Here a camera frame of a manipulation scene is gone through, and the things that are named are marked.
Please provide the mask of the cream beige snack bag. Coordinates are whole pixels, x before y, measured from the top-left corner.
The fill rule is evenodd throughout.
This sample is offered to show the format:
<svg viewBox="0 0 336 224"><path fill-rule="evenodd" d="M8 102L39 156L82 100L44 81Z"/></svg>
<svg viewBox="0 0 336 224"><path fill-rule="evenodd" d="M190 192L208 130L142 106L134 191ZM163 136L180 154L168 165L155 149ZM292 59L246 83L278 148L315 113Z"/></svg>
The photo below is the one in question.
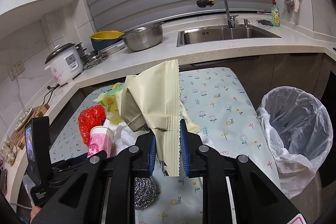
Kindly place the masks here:
<svg viewBox="0 0 336 224"><path fill-rule="evenodd" d="M139 75L126 77L123 89L116 93L120 117L133 131L148 127L155 135L156 155L166 176L179 176L180 120L198 133L196 125L181 103L179 62L164 61Z"/></svg>

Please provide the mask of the trash bin with plastic liner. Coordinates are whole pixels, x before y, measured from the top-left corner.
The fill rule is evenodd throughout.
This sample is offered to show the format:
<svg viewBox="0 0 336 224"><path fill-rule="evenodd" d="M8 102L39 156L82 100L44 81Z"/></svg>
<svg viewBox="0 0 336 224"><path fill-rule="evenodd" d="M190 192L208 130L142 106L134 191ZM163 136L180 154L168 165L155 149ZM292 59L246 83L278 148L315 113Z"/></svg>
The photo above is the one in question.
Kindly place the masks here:
<svg viewBox="0 0 336 224"><path fill-rule="evenodd" d="M314 179L333 144L333 126L326 107L299 88L269 91L256 110L276 163L282 192L293 198Z"/></svg>

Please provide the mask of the white crumpled tissue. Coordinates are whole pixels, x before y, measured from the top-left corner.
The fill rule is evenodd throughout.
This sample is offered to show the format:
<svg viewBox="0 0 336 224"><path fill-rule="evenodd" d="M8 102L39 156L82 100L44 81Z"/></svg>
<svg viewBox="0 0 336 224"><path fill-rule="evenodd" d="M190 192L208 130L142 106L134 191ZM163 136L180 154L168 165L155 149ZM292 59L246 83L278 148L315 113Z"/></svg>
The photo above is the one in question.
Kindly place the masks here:
<svg viewBox="0 0 336 224"><path fill-rule="evenodd" d="M137 137L146 133L145 131L133 132L125 122L113 124L108 119L105 120L104 126L110 128L113 132L111 156L116 156L123 149L135 145Z"/></svg>

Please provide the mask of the wooden cutting board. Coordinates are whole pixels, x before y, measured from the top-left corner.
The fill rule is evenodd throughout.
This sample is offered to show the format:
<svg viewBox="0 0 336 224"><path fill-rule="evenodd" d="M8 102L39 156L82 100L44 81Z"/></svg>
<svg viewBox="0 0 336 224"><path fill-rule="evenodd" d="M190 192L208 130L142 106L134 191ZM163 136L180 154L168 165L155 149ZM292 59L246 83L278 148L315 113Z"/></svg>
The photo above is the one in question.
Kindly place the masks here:
<svg viewBox="0 0 336 224"><path fill-rule="evenodd" d="M31 120L34 118L39 118L45 115L49 109L49 105L46 103L37 107L30 107L18 120L15 125L13 134L10 137L10 140L21 150L24 148L26 143L26 128L31 123Z"/></svg>

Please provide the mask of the steel wool scrubber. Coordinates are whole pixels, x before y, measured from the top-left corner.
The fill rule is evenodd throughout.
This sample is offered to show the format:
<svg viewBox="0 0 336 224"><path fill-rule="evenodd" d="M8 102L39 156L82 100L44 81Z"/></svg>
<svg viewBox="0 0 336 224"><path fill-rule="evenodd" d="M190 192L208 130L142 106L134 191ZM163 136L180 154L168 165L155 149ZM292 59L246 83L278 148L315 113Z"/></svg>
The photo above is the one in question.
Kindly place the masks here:
<svg viewBox="0 0 336 224"><path fill-rule="evenodd" d="M153 176L134 179L134 208L143 210L150 206L157 195L157 183Z"/></svg>

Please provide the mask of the floral light blue tablecloth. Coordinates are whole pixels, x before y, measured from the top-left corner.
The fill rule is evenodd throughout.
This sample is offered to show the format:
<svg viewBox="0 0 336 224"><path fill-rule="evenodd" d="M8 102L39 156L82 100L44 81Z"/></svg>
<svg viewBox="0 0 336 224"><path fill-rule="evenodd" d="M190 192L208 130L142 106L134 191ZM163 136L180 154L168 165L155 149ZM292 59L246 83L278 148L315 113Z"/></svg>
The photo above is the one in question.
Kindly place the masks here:
<svg viewBox="0 0 336 224"><path fill-rule="evenodd" d="M273 156L245 89L229 68L197 69L180 75L181 101L199 126L202 142L221 155L247 155L275 184L279 177ZM158 190L154 202L135 211L137 223L201 223L201 178L153 173Z"/></svg>

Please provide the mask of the pink paper cup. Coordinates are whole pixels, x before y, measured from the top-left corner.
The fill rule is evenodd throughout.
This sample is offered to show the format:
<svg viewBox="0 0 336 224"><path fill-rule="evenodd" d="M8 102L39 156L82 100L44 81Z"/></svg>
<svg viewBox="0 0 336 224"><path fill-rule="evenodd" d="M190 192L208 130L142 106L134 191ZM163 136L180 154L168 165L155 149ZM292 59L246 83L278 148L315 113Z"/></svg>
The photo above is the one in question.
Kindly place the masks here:
<svg viewBox="0 0 336 224"><path fill-rule="evenodd" d="M105 151L107 157L111 156L113 145L113 131L105 126L93 127L90 131L90 140L88 146L88 157Z"/></svg>

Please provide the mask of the red plastic bag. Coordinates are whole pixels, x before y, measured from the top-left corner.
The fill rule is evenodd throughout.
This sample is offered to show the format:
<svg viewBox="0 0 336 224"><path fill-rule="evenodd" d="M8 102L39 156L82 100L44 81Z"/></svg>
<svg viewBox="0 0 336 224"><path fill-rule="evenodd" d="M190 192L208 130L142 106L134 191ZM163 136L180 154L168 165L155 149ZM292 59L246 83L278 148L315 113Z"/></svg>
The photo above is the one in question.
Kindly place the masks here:
<svg viewBox="0 0 336 224"><path fill-rule="evenodd" d="M86 146L89 146L91 129L103 125L105 120L105 109L101 105L94 105L80 113L78 117L79 131Z"/></svg>

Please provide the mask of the round steel steamer rack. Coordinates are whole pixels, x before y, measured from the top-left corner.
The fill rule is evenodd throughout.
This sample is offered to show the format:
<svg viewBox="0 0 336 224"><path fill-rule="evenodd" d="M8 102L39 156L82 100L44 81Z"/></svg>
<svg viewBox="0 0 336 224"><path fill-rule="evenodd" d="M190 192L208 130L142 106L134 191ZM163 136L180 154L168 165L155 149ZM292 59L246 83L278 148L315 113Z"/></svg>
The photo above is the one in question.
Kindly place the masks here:
<svg viewBox="0 0 336 224"><path fill-rule="evenodd" d="M106 52L98 53L97 51L92 51L84 55L81 60L83 62L84 70L91 69L102 62L104 62L108 58Z"/></svg>

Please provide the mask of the stainless steel colander bowl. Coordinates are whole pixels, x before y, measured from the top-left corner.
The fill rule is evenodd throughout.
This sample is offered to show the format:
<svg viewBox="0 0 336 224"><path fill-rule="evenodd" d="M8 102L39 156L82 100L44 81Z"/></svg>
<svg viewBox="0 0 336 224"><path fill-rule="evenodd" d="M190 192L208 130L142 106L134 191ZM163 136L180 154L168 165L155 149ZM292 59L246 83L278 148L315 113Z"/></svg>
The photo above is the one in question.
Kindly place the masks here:
<svg viewBox="0 0 336 224"><path fill-rule="evenodd" d="M148 24L124 33L121 38L129 50L138 52L157 46L163 40L163 22Z"/></svg>

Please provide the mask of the stainless steel sink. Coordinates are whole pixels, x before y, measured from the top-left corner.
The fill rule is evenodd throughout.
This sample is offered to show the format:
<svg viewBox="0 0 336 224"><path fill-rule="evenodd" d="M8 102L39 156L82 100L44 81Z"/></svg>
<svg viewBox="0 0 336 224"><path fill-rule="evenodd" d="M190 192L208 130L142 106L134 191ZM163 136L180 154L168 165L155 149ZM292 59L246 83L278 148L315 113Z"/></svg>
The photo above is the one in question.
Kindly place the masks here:
<svg viewBox="0 0 336 224"><path fill-rule="evenodd" d="M249 24L246 27L243 24L238 24L235 28L211 26L180 31L177 47L215 41L259 38L280 38L280 36Z"/></svg>

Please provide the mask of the white rice cooker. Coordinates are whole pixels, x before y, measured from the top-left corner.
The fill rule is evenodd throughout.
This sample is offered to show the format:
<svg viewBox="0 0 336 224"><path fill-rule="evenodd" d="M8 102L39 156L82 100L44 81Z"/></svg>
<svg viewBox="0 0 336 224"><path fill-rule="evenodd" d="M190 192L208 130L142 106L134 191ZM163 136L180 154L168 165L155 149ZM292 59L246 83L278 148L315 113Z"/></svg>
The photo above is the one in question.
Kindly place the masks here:
<svg viewBox="0 0 336 224"><path fill-rule="evenodd" d="M45 65L45 71L50 70L52 78L60 86L70 83L84 70L74 43L56 46L47 56Z"/></svg>

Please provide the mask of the yellow blue mixing bowl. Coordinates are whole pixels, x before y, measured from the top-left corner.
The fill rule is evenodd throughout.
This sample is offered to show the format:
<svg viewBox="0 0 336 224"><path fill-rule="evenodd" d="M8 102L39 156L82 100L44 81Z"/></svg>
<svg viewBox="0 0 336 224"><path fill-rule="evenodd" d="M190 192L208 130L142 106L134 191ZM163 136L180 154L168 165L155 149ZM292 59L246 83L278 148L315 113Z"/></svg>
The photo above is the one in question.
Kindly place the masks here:
<svg viewBox="0 0 336 224"><path fill-rule="evenodd" d="M89 38L93 49L100 51L121 41L122 36L123 32L120 31L100 31L92 34Z"/></svg>

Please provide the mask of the dark scouring pad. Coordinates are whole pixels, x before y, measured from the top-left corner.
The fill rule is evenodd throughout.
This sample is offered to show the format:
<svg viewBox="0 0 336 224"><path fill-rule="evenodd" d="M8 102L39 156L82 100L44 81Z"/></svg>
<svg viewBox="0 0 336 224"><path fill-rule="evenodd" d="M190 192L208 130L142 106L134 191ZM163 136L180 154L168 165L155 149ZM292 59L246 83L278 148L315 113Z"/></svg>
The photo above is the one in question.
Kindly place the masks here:
<svg viewBox="0 0 336 224"><path fill-rule="evenodd" d="M257 23L262 24L264 26L271 26L271 27L274 26L274 24L270 20L266 20L266 19L258 19Z"/></svg>

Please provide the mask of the green dish soap bottle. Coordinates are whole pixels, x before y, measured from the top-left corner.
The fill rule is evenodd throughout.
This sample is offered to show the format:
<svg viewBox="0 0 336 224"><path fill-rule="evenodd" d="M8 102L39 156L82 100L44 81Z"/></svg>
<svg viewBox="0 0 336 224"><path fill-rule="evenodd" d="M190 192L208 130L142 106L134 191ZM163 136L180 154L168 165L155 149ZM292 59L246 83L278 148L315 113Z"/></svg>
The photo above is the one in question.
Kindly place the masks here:
<svg viewBox="0 0 336 224"><path fill-rule="evenodd" d="M272 0L271 14L272 14L273 26L279 27L280 26L280 12L279 12L279 8L275 0Z"/></svg>

